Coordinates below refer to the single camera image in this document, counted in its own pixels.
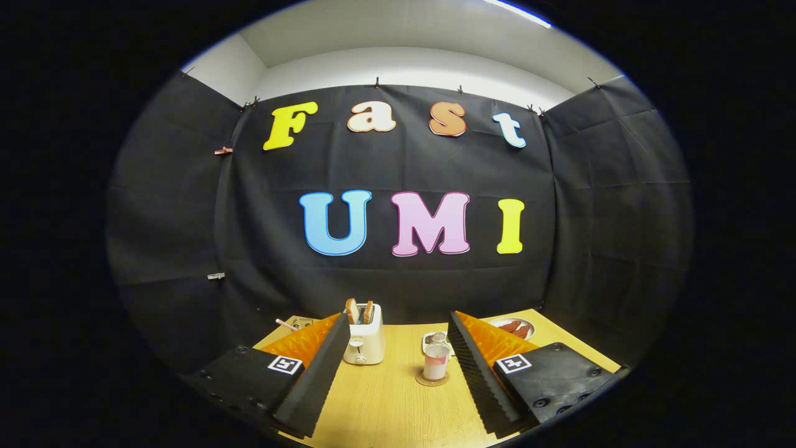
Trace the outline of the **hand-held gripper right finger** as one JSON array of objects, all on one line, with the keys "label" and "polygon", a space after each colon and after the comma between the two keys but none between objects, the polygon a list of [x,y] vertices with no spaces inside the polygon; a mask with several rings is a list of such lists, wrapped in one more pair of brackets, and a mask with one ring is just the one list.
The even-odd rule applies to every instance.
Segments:
[{"label": "hand-held gripper right finger", "polygon": [[563,342],[536,346],[458,311],[450,313],[447,337],[486,431],[498,437],[554,424],[626,374]]}]

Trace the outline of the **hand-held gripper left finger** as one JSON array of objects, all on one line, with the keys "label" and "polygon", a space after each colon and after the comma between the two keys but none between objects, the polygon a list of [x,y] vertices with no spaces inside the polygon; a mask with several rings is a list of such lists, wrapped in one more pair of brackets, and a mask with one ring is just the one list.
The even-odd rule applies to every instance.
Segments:
[{"label": "hand-held gripper left finger", "polygon": [[346,313],[335,313],[262,348],[234,348],[183,380],[262,431],[303,439],[315,432],[349,336]]}]

